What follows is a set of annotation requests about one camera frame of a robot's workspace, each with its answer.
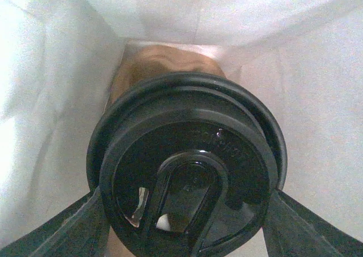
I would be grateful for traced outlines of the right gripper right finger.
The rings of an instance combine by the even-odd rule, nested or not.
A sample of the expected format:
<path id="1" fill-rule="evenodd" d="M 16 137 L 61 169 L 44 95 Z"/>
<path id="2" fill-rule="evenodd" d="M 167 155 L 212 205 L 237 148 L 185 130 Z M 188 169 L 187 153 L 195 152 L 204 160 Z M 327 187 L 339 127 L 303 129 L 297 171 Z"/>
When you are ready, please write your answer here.
<path id="1" fill-rule="evenodd" d="M 271 194 L 263 225 L 269 256 L 362 256 L 362 242 L 281 190 Z"/>

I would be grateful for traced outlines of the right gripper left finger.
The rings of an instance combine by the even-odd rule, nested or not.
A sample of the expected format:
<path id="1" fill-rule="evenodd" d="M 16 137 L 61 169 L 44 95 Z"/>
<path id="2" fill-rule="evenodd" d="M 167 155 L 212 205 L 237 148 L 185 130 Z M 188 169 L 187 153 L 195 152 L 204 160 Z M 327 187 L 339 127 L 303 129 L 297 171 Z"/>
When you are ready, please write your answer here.
<path id="1" fill-rule="evenodd" d="M 100 189 L 1 249 L 1 256 L 104 256 L 109 233 Z"/>

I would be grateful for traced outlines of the black coffee lid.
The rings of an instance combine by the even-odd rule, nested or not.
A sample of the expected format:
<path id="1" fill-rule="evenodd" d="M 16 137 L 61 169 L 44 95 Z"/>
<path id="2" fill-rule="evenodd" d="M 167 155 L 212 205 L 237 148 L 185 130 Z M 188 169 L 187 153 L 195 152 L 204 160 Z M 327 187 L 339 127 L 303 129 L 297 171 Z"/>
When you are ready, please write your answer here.
<path id="1" fill-rule="evenodd" d="M 87 179 L 135 256 L 226 256 L 262 227 L 287 150 L 268 108 L 227 79 L 176 72 L 135 84 L 88 146 Z"/>

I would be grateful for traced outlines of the brown pulp cup carrier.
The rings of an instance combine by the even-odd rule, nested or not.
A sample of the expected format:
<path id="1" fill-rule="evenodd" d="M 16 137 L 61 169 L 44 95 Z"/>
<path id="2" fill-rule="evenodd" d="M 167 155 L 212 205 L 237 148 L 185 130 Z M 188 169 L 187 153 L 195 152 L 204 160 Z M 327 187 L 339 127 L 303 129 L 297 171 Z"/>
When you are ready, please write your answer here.
<path id="1" fill-rule="evenodd" d="M 225 77 L 219 64 L 210 57 L 165 45 L 151 45 L 121 63 L 112 81 L 105 107 L 110 107 L 134 84 L 177 71 L 195 71 Z"/>

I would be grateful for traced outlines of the light blue paper bag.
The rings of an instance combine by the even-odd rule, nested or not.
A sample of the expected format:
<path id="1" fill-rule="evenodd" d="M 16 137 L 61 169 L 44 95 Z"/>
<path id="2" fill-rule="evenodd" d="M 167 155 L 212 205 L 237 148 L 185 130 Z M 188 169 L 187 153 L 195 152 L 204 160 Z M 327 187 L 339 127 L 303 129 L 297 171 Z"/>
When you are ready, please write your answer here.
<path id="1" fill-rule="evenodd" d="M 284 191 L 362 239 L 362 0 L 1 0 L 1 247 L 88 193 L 116 69 L 153 44 L 256 95 L 285 137 Z"/>

